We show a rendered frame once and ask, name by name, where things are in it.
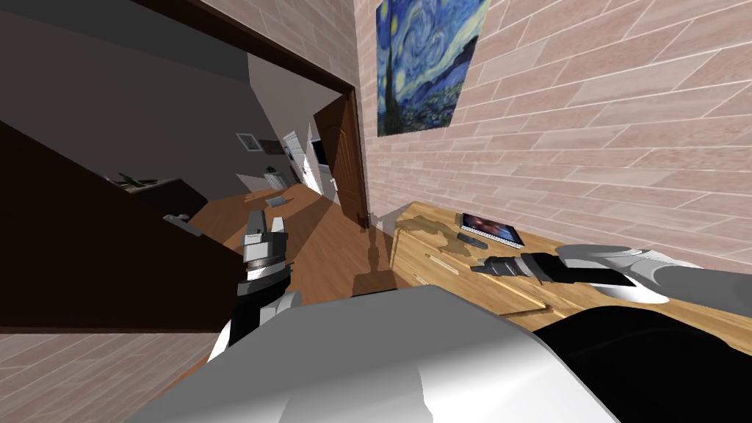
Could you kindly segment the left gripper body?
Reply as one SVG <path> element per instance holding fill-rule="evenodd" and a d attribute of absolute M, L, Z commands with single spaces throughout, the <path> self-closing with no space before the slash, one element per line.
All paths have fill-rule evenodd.
<path fill-rule="evenodd" d="M 288 234 L 268 232 L 242 237 L 243 260 L 249 269 L 285 262 Z"/>

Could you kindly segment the dark sideboard with plants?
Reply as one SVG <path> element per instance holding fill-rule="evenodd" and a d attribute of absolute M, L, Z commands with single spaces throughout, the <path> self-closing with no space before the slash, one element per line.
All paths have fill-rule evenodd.
<path fill-rule="evenodd" d="M 120 173 L 120 180 L 104 178 L 133 197 L 180 220 L 190 220 L 208 200 L 180 178 L 135 179 Z"/>

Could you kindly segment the dark tablet with picture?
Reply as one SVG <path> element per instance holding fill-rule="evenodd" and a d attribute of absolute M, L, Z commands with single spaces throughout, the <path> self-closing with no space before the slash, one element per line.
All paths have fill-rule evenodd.
<path fill-rule="evenodd" d="M 524 242 L 520 235 L 511 225 L 462 213 L 460 216 L 460 227 L 465 231 L 472 232 L 516 249 L 522 249 L 524 247 Z"/>

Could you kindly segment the dark brown door leaf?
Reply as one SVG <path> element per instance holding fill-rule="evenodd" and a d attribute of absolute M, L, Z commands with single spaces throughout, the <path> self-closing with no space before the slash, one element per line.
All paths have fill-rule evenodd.
<path fill-rule="evenodd" d="M 242 257 L 0 121 L 0 334 L 213 333 Z"/>

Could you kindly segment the light wooden dresser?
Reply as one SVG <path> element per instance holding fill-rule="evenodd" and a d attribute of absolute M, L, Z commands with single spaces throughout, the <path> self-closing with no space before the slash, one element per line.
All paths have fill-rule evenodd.
<path fill-rule="evenodd" d="M 412 286 L 436 285 L 511 322 L 537 330 L 598 306 L 645 308 L 715 335 L 752 355 L 752 319 L 679 300 L 636 304 L 602 294 L 586 283 L 540 282 L 471 271 L 488 256 L 516 256 L 519 250 L 488 241 L 483 250 L 460 241 L 460 215 L 412 202 L 395 211 L 392 269 Z"/>

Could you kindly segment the reddish brown panelled door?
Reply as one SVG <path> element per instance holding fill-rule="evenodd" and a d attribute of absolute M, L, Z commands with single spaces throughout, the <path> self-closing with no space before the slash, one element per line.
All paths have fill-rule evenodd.
<path fill-rule="evenodd" d="M 369 228 L 364 170 L 360 151 L 354 92 L 341 95 L 314 114 L 320 142 L 343 215 L 363 229 Z"/>

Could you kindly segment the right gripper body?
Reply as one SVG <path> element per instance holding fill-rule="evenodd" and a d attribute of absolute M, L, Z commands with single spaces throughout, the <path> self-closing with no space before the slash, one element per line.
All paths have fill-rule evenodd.
<path fill-rule="evenodd" d="M 496 277 L 533 277 L 533 271 L 523 259 L 524 254 L 519 256 L 489 256 L 478 261 L 475 266 L 470 266 L 472 272 Z"/>

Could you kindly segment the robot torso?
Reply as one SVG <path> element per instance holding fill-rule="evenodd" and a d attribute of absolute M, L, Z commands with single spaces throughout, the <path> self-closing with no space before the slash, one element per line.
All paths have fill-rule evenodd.
<path fill-rule="evenodd" d="M 415 286 L 289 308 L 125 423 L 619 423 L 528 330 Z"/>

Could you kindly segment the blue starry night painting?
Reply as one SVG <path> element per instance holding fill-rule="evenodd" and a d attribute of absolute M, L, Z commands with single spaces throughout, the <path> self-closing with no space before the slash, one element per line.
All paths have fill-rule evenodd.
<path fill-rule="evenodd" d="M 492 0 L 382 0 L 377 135 L 450 125 Z"/>

